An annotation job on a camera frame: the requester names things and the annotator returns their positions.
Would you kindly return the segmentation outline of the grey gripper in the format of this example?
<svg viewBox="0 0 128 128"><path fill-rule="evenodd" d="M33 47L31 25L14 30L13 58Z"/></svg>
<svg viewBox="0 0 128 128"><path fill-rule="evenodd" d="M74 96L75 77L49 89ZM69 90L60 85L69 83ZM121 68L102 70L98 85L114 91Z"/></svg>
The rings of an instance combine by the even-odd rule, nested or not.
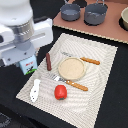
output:
<svg viewBox="0 0 128 128"><path fill-rule="evenodd" d="M3 62L5 65L12 65L24 59L27 59L35 54L35 48L33 45L28 50L19 50L13 48L3 53Z"/></svg>

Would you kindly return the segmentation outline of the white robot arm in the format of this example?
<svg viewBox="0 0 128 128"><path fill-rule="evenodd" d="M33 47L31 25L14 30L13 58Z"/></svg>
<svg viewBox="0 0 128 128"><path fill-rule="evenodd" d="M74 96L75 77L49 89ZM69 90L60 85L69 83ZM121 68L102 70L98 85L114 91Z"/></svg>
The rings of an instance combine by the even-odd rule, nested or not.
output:
<svg viewBox="0 0 128 128"><path fill-rule="evenodd" d="M0 0L0 36L0 66L9 66L53 41L52 20L34 22L30 0Z"/></svg>

